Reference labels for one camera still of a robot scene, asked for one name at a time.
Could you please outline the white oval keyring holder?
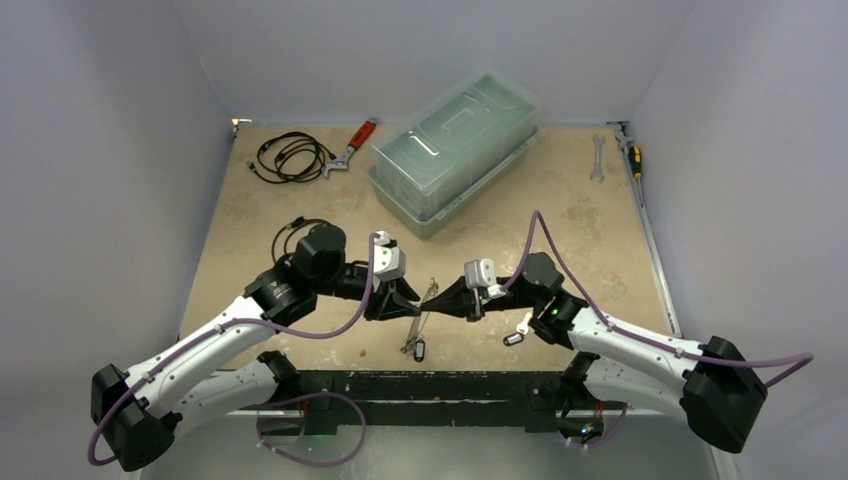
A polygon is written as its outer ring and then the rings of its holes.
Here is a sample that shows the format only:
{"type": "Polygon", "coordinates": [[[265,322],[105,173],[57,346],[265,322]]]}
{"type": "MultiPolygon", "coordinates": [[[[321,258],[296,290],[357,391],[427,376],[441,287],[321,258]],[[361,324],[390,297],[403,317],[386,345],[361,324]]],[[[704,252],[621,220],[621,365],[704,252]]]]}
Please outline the white oval keyring holder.
{"type": "MultiPolygon", "coordinates": [[[[431,277],[428,288],[423,295],[421,302],[426,302],[432,299],[438,293],[439,283],[434,277],[431,277]]],[[[426,356],[426,342],[422,335],[422,329],[426,324],[428,316],[429,313],[424,312],[413,318],[403,346],[400,348],[401,353],[405,354],[416,363],[422,363],[426,356]]]]}

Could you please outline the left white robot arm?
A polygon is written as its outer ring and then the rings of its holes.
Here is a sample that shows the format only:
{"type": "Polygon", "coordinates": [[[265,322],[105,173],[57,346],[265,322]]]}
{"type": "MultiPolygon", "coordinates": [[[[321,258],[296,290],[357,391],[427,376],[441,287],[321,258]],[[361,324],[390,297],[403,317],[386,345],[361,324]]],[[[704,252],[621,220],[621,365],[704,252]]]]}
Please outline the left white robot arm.
{"type": "Polygon", "coordinates": [[[93,375],[90,465],[140,470],[208,416],[265,402],[275,409],[292,405],[298,395],[293,370],[274,364],[283,355],[215,373],[279,333],[325,340],[360,319],[419,314],[420,297],[404,278],[405,252],[389,233],[370,234],[367,259],[349,261],[340,227],[305,218],[294,226],[309,230],[212,320],[145,361],[127,369],[108,364],[93,375]]]}

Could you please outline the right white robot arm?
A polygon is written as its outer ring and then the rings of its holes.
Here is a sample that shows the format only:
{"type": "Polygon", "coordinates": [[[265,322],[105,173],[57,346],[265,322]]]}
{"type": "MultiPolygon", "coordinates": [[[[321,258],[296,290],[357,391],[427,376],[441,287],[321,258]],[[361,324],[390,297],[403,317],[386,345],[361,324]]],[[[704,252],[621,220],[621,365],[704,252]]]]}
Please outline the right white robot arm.
{"type": "Polygon", "coordinates": [[[522,333],[575,354],[561,381],[569,404],[645,408],[684,422],[717,449],[743,450],[768,389],[731,341],[675,338],[596,313],[564,289],[564,275],[543,252],[530,254],[515,280],[495,276],[488,259],[464,270],[422,310],[477,321],[489,312],[525,309],[522,333]]]}

